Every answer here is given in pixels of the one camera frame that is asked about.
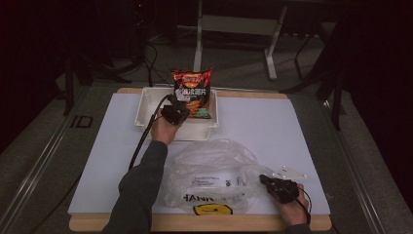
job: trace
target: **hand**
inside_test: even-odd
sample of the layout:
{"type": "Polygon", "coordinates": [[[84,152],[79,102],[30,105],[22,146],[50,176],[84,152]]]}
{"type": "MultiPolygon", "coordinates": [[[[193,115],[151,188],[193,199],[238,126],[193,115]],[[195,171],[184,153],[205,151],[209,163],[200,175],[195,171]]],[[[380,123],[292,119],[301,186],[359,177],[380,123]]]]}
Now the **hand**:
{"type": "Polygon", "coordinates": [[[152,139],[169,145],[175,139],[176,132],[181,125],[170,124],[164,117],[162,117],[161,110],[158,111],[157,118],[158,119],[155,120],[152,125],[152,139]]]}
{"type": "MultiPolygon", "coordinates": [[[[306,209],[309,207],[309,201],[304,197],[304,185],[301,183],[298,186],[298,201],[300,201],[306,209]]],[[[307,216],[304,209],[297,203],[297,201],[292,201],[290,203],[281,204],[276,201],[276,205],[279,208],[282,219],[285,221],[287,226],[297,225],[307,223],[307,216]]]]}

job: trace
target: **sleeve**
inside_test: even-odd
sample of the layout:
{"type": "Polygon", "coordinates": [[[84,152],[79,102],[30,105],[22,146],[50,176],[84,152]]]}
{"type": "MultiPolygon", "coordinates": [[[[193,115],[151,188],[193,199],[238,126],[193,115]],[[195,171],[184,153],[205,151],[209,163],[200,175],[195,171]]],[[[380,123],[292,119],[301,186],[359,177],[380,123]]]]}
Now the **sleeve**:
{"type": "Polygon", "coordinates": [[[168,147],[152,140],[140,164],[130,169],[119,183],[119,198],[102,233],[149,233],[152,206],[164,175],[168,147]]]}
{"type": "Polygon", "coordinates": [[[310,225],[303,223],[289,226],[285,229],[285,234],[311,234],[310,225]]]}

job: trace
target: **transparent plastic bag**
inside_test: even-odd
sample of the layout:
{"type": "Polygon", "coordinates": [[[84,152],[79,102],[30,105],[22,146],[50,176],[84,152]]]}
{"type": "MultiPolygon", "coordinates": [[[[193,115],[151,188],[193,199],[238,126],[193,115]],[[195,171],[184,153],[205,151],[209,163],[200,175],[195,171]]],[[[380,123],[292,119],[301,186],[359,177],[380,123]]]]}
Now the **transparent plastic bag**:
{"type": "Polygon", "coordinates": [[[230,209],[231,214],[243,214],[253,199],[266,191],[259,175],[272,173],[233,140],[194,141],[166,170],[165,201],[168,206],[189,213],[197,206],[219,204],[230,209]]]}

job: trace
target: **snack package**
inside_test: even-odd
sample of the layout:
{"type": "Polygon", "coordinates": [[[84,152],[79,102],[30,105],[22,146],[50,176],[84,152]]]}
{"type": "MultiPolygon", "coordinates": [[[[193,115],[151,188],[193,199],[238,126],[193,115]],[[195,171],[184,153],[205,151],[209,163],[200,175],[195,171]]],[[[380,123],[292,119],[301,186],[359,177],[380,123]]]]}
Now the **snack package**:
{"type": "Polygon", "coordinates": [[[211,74],[212,68],[200,72],[172,71],[177,98],[186,101],[186,107],[191,111],[188,117],[211,118],[208,113],[211,74]]]}

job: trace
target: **white tray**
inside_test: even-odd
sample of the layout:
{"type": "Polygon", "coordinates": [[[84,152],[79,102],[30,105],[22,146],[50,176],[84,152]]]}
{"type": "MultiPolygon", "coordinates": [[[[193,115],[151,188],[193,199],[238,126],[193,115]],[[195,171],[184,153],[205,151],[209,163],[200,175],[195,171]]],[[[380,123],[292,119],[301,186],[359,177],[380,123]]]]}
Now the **white tray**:
{"type": "MultiPolygon", "coordinates": [[[[173,88],[143,88],[134,124],[144,131],[159,102],[164,96],[170,94],[173,94],[173,88]]],[[[161,108],[164,104],[170,104],[170,102],[166,99],[161,108]]],[[[218,128],[215,90],[210,91],[208,113],[211,116],[210,119],[187,118],[176,133],[175,140],[207,140],[210,134],[218,128]]]]}

